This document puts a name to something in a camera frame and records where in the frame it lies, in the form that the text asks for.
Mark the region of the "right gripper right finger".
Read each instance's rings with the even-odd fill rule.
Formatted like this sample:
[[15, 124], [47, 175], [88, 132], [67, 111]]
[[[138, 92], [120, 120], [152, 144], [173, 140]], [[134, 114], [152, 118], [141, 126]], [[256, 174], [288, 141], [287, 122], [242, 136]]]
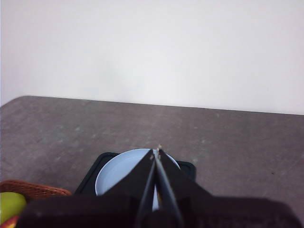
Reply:
[[214, 196], [189, 179], [162, 150], [156, 152], [161, 205], [183, 228], [299, 228], [285, 203]]

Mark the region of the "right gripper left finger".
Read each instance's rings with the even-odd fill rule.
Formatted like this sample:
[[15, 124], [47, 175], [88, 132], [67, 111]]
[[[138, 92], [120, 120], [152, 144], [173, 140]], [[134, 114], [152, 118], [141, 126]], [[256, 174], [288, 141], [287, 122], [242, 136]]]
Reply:
[[154, 153], [149, 150], [121, 181], [101, 196], [73, 195], [29, 203], [19, 228], [149, 228], [152, 210]]

